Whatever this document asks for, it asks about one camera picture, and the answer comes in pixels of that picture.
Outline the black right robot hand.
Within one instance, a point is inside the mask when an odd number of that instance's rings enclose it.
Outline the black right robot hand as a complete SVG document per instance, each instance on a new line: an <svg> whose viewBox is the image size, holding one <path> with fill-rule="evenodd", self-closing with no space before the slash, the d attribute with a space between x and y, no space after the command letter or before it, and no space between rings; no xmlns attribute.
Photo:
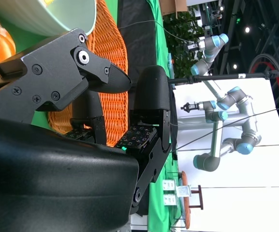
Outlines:
<svg viewBox="0 0 279 232"><path fill-rule="evenodd" d="M171 150L168 79L146 67L130 127L106 144L100 93L132 87L81 29L0 62L0 232L115 232Z"/></svg>

